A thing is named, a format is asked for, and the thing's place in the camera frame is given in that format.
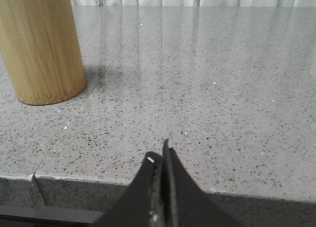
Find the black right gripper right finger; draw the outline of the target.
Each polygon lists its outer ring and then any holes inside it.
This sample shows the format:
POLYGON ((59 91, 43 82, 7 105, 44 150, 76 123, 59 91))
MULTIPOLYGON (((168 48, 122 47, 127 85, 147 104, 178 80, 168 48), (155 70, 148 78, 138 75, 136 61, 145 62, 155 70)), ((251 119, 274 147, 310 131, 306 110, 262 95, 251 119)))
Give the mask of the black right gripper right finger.
POLYGON ((162 197, 167 227, 241 227, 191 178, 175 149, 162 147, 162 197))

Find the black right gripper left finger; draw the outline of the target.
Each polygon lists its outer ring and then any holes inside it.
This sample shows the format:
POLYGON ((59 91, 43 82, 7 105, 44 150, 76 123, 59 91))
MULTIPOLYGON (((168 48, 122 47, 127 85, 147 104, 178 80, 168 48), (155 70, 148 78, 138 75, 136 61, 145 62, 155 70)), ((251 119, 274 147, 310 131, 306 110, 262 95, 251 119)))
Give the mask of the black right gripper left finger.
POLYGON ((136 176, 119 200, 92 225, 94 227, 162 227, 162 157, 147 152, 136 176))

